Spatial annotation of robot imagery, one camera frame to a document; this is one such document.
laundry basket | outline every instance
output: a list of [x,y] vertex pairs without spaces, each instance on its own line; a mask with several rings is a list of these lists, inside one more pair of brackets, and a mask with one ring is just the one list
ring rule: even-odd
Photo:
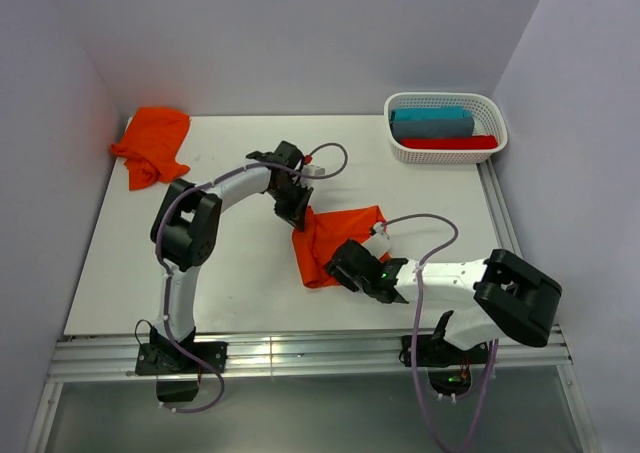
[[[396,108],[440,108],[461,106],[473,114],[474,135],[491,135],[498,146],[490,150],[417,150],[398,143],[391,134],[391,112]],[[396,93],[384,104],[387,135],[394,156],[405,163],[481,163],[507,144],[507,128],[496,104],[472,93]]]

blue towel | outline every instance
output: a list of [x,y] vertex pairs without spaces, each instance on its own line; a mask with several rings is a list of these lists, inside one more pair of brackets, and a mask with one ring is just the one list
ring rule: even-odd
[[473,117],[451,120],[394,121],[391,133],[396,141],[407,138],[468,138],[473,135]]
[[391,112],[390,121],[457,120],[473,117],[469,110],[461,106],[442,108],[396,108]]

orange cloth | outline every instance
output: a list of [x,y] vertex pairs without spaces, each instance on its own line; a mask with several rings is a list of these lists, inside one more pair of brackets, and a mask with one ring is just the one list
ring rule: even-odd
[[324,265],[349,238],[365,242],[371,236],[369,228],[379,221],[384,221],[384,216],[378,206],[319,215],[307,207],[304,231],[293,230],[292,237],[304,286],[322,288],[339,285],[324,271]]
[[189,171],[176,163],[176,153],[189,131],[189,116],[171,108],[140,108],[120,143],[111,152],[126,158],[129,189],[140,190],[157,180],[169,183]]

red towel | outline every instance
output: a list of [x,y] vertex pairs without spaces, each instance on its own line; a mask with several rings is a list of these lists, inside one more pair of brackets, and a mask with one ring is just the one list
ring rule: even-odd
[[414,150],[492,150],[498,146],[498,140],[491,135],[476,135],[468,138],[405,138],[400,144]]
[[304,231],[293,230],[292,237],[304,286],[322,288],[339,285],[324,271],[324,265],[349,238],[364,243],[371,236],[369,229],[379,221],[384,221],[384,216],[378,206],[319,215],[307,207]]
[[111,152],[126,158],[129,189],[140,190],[157,180],[169,183],[189,167],[176,163],[176,153],[189,131],[189,116],[170,108],[140,108],[120,143]]

white tabletop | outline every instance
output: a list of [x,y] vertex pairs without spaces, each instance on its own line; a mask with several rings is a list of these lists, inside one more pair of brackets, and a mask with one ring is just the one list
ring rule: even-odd
[[[497,247],[475,165],[407,165],[396,161],[382,116],[194,117],[177,160],[191,166],[186,179],[201,182],[241,163],[254,150],[281,140],[303,152],[327,141],[349,151],[347,169],[318,181],[311,206],[318,213],[380,205],[387,219],[429,212],[460,229],[458,241],[434,261],[484,258]],[[332,171],[338,150],[314,163]],[[164,184],[129,191],[118,160],[65,328],[67,335],[131,334],[137,320],[153,320],[160,304],[160,268],[149,231]],[[393,256],[419,258],[449,238],[447,225],[411,220],[389,228]],[[451,305],[426,301],[423,325],[434,326]],[[218,333],[407,329],[414,306],[383,305],[343,287],[302,285],[291,227],[273,213],[268,195],[254,195],[220,221],[215,250],[202,267],[195,302],[198,331]]]

